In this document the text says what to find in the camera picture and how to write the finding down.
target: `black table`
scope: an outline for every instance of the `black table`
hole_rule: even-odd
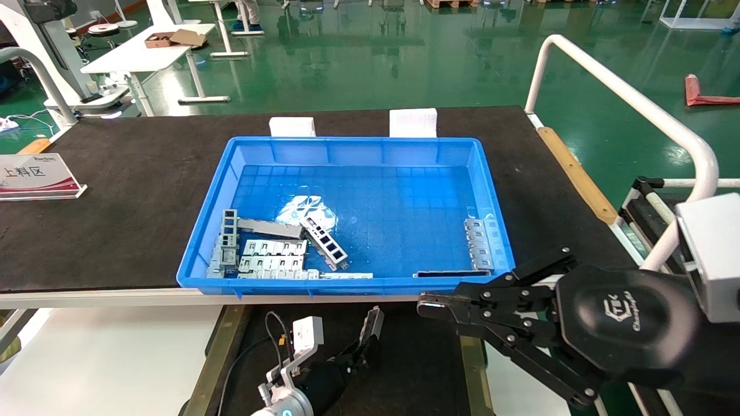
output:
[[[478,138],[485,149],[518,264],[559,245],[603,267],[634,266],[608,227],[573,188],[519,107],[439,109],[438,136]],[[387,110],[300,114],[319,135],[387,136]],[[77,201],[0,204],[0,303],[19,292],[176,287],[175,273],[226,142],[269,135],[270,115],[82,120],[48,152],[59,152],[90,188]],[[322,354],[357,335],[369,305],[280,306],[288,321],[324,317]],[[412,304],[383,306],[384,352],[392,366],[351,386],[333,413],[464,415],[460,348],[449,328],[419,318]],[[243,345],[263,331],[254,311]],[[442,339],[438,348],[425,348]],[[227,414],[256,410],[257,383],[275,361],[259,349],[237,373]]]
[[[389,131],[385,110],[301,115],[320,135]],[[90,188],[77,201],[0,205],[0,293],[176,287],[226,142],[269,135],[272,116],[80,121],[48,152]],[[583,261],[634,265],[519,107],[439,109],[438,128],[482,142],[518,264],[564,244]]]

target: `white table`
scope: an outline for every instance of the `white table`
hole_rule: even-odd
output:
[[[138,79],[136,73],[157,72],[174,64],[183,54],[187,57],[187,63],[190,67],[192,79],[195,82],[195,89],[198,91],[197,97],[183,97],[178,100],[180,104],[184,103],[204,103],[204,102],[225,102],[230,98],[227,95],[206,96],[203,92],[201,78],[198,76],[198,68],[195,66],[195,60],[192,57],[191,46],[176,45],[171,47],[157,47],[149,49],[144,44],[144,40],[149,38],[152,33],[157,32],[175,32],[177,29],[192,30],[196,33],[206,35],[215,25],[208,24],[177,24],[172,26],[152,26],[143,32],[129,39],[121,46],[106,53],[100,58],[88,65],[82,67],[82,73],[111,73],[117,71],[129,72],[132,90],[138,94],[139,101],[146,115],[154,115],[152,105],[149,102],[144,87]]]
[[[221,306],[52,309],[0,376],[0,413],[177,415],[198,381],[220,312]]]
[[[211,57],[213,58],[231,58],[235,56],[249,56],[249,52],[242,51],[242,52],[234,52],[231,48],[231,40],[229,39],[229,32],[226,30],[226,23],[223,22],[223,13],[221,13],[221,4],[220,2],[222,0],[188,0],[191,3],[201,3],[201,2],[207,2],[210,4],[213,4],[213,10],[216,12],[216,20],[218,21],[218,29],[221,32],[221,37],[223,38],[223,47],[226,48],[226,52],[211,52]],[[242,21],[249,21],[249,20],[243,20],[244,19],[244,11],[243,11],[243,5],[240,1],[237,0],[237,8],[239,9],[239,13],[241,14]],[[247,25],[244,26],[244,29],[246,32],[232,32],[232,35],[239,35],[239,34],[250,34],[250,35],[264,35],[265,32],[263,30],[259,32],[249,32],[249,27]]]

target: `blue plastic bin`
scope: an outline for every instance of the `blue plastic bin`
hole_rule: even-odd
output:
[[[241,218],[289,218],[284,222],[294,223],[308,208],[330,221],[330,233],[349,255],[344,272],[372,272],[374,278],[206,278],[227,208],[237,209]],[[413,274],[472,268],[466,218],[492,225],[492,275],[513,269],[488,163],[474,138],[235,137],[216,169],[177,279],[182,287],[206,295],[416,295],[452,290],[460,281],[491,278]],[[265,237],[241,233],[240,253],[248,238]],[[304,268],[330,271],[313,247]]]

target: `epoxy floor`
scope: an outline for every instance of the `epoxy floor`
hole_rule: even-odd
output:
[[[211,51],[223,50],[217,30],[197,54],[206,93],[230,95],[231,102],[179,105],[179,97],[195,94],[184,58],[144,88],[158,115],[523,106],[542,41],[561,33],[704,137],[721,176],[740,176],[740,108],[688,109],[683,87],[684,77],[695,73],[706,95],[740,95],[740,36],[670,31],[657,21],[660,4],[645,14],[652,23],[641,23],[646,1],[486,2],[454,13],[415,0],[379,0],[371,7],[342,0],[336,9],[327,1],[295,1],[288,10],[260,0],[266,35],[232,39],[251,56],[211,59]],[[208,4],[185,2],[180,10],[185,19],[215,21]],[[147,13],[128,16],[139,21],[134,32],[146,27]],[[227,24],[234,18],[234,11],[225,12]],[[122,33],[118,41],[127,37]],[[43,100],[37,84],[18,88],[0,98],[0,115],[33,113]],[[548,63],[536,113],[614,204],[635,176],[693,175],[684,150],[559,51]],[[48,129],[0,134],[0,152],[16,152],[40,132]]]

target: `black cable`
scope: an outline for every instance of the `black cable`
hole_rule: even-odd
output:
[[[267,312],[267,314],[265,315],[265,329],[267,329],[267,335],[269,335],[270,339],[272,340],[272,345],[275,347],[275,352],[277,352],[278,368],[283,369],[283,358],[280,356],[280,348],[278,347],[278,342],[275,340],[275,337],[272,336],[272,333],[270,332],[270,327],[267,323],[267,320],[271,316],[277,319],[278,323],[280,323],[280,327],[283,330],[283,335],[285,335],[286,348],[288,349],[288,362],[293,361],[293,340],[290,336],[290,332],[283,322],[283,319],[277,313],[275,313],[275,311]]]
[[[221,410],[223,409],[223,399],[226,397],[226,388],[229,385],[229,378],[231,377],[231,371],[236,367],[236,363],[239,362],[239,360],[243,357],[246,357],[251,351],[253,351],[258,346],[264,344],[265,342],[269,341],[271,337],[265,337],[261,340],[258,340],[254,344],[248,346],[244,351],[240,352],[239,355],[234,359],[234,362],[229,367],[229,371],[226,372],[226,378],[223,381],[223,389],[221,390],[221,401],[218,403],[218,413],[216,413],[217,416],[221,416]]]

